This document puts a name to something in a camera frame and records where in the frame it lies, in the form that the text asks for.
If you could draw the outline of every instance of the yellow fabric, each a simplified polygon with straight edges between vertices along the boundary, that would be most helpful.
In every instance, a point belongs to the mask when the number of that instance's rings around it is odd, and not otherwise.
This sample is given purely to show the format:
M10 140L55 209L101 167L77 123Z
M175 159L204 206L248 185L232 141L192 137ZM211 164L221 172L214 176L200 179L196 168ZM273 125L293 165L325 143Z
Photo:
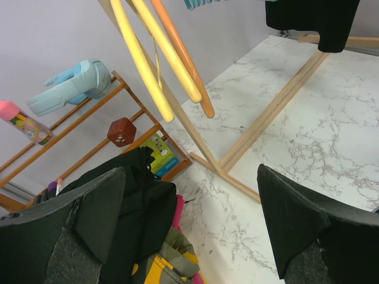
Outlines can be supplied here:
M138 271L138 264L135 263L133 266L133 270L131 271L131 275L133 276L134 274L136 274L137 271Z
M192 262L193 264L199 264L199 260L197 259L197 256L193 253L190 253L188 251L186 251L183 256L188 259L190 262Z
M144 284L161 284L160 276L162 275L162 272L166 267L170 268L171 270L174 269L170 262L165 260L163 257L155 256L152 267L150 268L149 273L146 276Z

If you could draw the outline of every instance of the wooden rack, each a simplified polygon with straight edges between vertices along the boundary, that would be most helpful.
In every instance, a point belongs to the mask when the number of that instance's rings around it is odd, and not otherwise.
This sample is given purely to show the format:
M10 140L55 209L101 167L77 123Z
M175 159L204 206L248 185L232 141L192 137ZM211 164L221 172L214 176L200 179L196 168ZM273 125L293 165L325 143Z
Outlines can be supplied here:
M179 148L179 146L171 139L171 137L168 135L168 133L164 130L162 125L159 123L159 121L151 114L151 112L142 104L142 102L137 98L137 96L133 93L133 91L130 89L129 85L126 84L124 79L116 72L113 71L112 74L114 75L112 77L112 82L117 80L120 85L117 86L113 91L111 91L107 96L105 96L99 103L97 103L95 106L93 106L89 111L87 111L85 114L83 114L80 118L78 118L74 123L72 123L70 126L68 126L65 130L63 130L61 133L59 133L52 141L47 143L44 147L42 147L39 151L37 151L34 155L32 155L29 159L27 159L24 163L22 163L20 166L18 166L13 172L11 172L8 176L6 176L3 180L0 180L0 188L3 187L5 184L7 184L10 180L12 180L16 175L21 173L26 167L28 167L30 164L32 164L36 159L38 159L40 156L42 156L46 151L48 151L50 148L52 148L56 143L58 143L64 136L69 134L73 129L75 129L79 124L84 122L89 116L91 116L95 111L97 111L99 108L101 108L104 104L106 104L110 99L115 97L119 92L122 90L126 90L129 95L134 99L134 101L137 103L137 105L140 107L140 110L138 110L133 116L129 118L131 122L138 119L143 114L146 114L150 120L154 123L154 126L152 126L150 129L148 129L145 133L143 133L139 138L137 138L132 144L127 146L122 153L126 153L132 149L137 148L139 145L144 143L148 138L150 138L152 135L160 131L163 136L163 141L169 141L172 146L175 148L175 150L182 156L183 160L178 163L169 173L167 173L162 180L169 181L173 179L179 172L184 170L186 167L192 164L190 158ZM76 113L79 109L81 109L85 104L90 101L89 98L84 100L81 104L77 105L73 110L68 112L64 117L62 117L60 120L58 120L55 124L53 124L50 129L54 130L57 128L60 124L65 122L71 115ZM82 164L84 164L90 157L92 157L94 154L96 154L100 149L102 149L105 145L109 143L109 139L105 138L100 142L96 147L94 147L91 151L89 151L83 158L81 158L79 161L77 161L73 166L71 166L67 171L65 171L63 174L61 174L59 177L61 179L67 178L71 173L73 173L78 167L80 167ZM28 152L35 144L30 143L28 146L23 148L20 152L18 152L14 157L12 157L9 161L7 161L5 164L3 164L0 167L0 173L5 170L7 167L9 167L11 164L13 164L15 161L17 161L21 156L23 156L26 152ZM15 212L19 211L25 208L30 207L33 204L33 200L31 200L26 205L15 201L5 195L0 194L0 206L5 208L9 212Z

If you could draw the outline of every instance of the white marble tile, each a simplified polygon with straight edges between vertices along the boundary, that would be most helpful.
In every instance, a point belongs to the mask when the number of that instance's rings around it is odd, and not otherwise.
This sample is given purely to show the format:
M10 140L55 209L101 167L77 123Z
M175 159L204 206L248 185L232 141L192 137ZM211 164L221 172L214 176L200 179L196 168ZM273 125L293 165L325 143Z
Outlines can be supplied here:
M222 155L315 51L312 44L268 37L208 86L216 117L184 110ZM379 205L379 59L331 54L240 159L230 174L256 189L260 163L347 204ZM187 151L196 146L176 120L165 125ZM213 283L282 283L261 206L194 163L175 179L186 198L182 225Z

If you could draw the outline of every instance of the spray can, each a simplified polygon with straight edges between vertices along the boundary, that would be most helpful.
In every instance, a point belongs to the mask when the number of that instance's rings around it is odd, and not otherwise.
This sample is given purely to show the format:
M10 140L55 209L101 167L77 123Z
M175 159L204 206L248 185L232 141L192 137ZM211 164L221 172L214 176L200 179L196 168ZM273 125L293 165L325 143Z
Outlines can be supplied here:
M36 144L45 145L53 137L48 127L26 115L11 101L0 101L0 118L20 130Z

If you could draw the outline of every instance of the black jacket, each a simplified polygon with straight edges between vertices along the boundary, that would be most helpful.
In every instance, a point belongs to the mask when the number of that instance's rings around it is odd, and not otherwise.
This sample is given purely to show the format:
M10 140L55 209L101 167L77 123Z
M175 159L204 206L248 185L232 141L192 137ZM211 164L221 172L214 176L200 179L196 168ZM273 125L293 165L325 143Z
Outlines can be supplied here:
M129 283L133 265L162 247L176 209L176 186L154 180L147 168L154 158L148 147L119 155L86 172L61 194L95 179L115 167L126 174L123 201L100 283Z
M317 31L319 50L345 48L359 0L279 0L266 2L266 23L276 30Z

